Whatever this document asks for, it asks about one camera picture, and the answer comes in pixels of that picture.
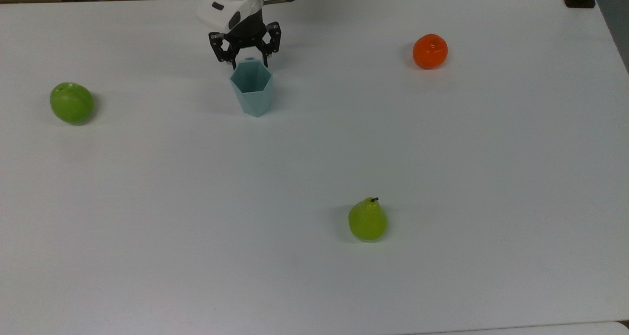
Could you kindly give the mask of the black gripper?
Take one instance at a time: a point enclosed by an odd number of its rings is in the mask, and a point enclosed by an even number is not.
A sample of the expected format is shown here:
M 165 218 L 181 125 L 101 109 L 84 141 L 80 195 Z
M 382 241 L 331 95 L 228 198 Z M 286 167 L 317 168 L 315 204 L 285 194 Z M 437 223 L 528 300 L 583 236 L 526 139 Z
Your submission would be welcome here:
M 280 49 L 282 30 L 279 22 L 265 24 L 262 9 L 243 19 L 227 35 L 218 31 L 208 33 L 209 43 L 219 62 L 236 67 L 238 51 L 234 49 L 257 48 L 263 56 L 263 64 L 269 67 L 269 58 Z

